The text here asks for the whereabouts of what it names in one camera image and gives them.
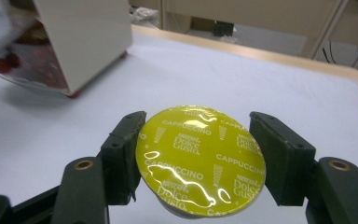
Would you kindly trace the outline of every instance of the capsule foil lid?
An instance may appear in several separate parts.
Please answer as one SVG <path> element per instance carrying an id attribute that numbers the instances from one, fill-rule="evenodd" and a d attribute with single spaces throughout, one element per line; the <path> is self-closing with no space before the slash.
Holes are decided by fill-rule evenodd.
<path id="1" fill-rule="evenodd" d="M 239 212 L 255 200 L 266 177 L 261 150 L 243 126 L 195 105 L 151 118 L 138 137 L 136 160 L 161 201 L 197 217 Z"/>

